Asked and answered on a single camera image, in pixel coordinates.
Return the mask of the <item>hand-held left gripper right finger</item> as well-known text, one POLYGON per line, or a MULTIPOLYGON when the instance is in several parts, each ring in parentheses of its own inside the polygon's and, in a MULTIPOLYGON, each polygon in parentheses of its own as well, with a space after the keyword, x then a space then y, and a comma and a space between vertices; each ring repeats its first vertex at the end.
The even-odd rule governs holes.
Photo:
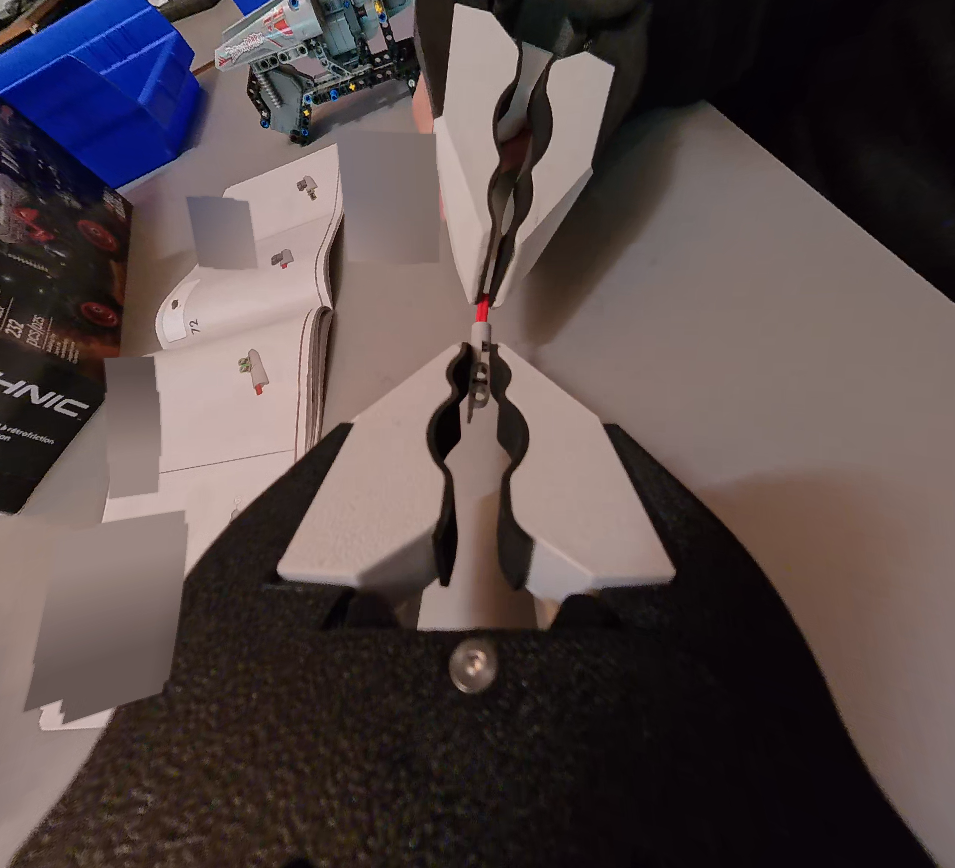
POLYGON ((511 348, 486 349, 509 458, 496 523, 508 585, 583 594, 670 582, 674 564, 603 422, 511 348))

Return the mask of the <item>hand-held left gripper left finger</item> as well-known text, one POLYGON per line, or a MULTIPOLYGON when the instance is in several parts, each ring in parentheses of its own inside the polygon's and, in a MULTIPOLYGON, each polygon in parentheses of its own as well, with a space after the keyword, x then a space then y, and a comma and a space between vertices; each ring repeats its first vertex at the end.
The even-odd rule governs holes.
POLYGON ((446 587, 458 525, 446 457, 460 441, 473 349, 451 346, 335 429, 342 439, 281 558, 288 581, 446 587))

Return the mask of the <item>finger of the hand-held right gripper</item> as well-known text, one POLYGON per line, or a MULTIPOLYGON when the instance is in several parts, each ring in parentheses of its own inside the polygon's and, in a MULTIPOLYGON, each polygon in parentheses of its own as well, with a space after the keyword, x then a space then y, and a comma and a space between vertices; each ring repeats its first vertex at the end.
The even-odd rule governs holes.
POLYGON ((500 166, 496 123, 519 65, 519 46, 495 15, 454 6, 443 111, 435 119, 436 163, 452 254, 472 304, 483 292, 494 230, 490 195, 500 166))
POLYGON ((548 63, 528 106, 529 159, 513 191, 512 222, 498 249, 491 305, 509 292, 541 257, 592 176, 614 68, 592 55, 548 63))

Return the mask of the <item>grey toy connector piece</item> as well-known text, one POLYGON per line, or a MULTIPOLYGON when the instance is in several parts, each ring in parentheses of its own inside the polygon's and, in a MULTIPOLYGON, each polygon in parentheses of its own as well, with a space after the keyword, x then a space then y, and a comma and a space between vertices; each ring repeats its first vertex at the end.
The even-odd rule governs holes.
POLYGON ((492 329, 488 320, 476 321, 471 328, 471 365, 467 396, 467 422, 491 397, 492 329))

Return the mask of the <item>grey toy truck model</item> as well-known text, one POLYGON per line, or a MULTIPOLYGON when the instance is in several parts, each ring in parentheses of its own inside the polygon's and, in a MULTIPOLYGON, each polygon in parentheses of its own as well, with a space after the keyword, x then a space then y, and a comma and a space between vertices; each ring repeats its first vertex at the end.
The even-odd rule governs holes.
POLYGON ((222 34, 218 71, 247 69, 260 126, 298 146, 320 106, 390 82, 416 90, 415 0, 270 0, 222 34))

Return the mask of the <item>open instruction booklet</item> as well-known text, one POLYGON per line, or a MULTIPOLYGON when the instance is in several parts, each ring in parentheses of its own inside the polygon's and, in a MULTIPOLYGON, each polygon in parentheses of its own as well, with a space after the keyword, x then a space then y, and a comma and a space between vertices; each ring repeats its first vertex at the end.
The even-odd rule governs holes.
POLYGON ((186 571, 223 529, 317 444, 328 333, 328 259, 344 202, 327 146, 228 188, 256 264, 195 266, 156 316, 159 489, 107 499, 103 522, 184 511, 186 571))

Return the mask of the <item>black toy set box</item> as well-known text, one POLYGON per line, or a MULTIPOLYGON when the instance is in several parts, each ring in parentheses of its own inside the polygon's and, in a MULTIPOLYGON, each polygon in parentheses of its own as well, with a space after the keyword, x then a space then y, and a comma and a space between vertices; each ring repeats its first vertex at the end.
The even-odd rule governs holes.
POLYGON ((102 405, 132 206, 1 102, 1 511, 22 510, 102 405))

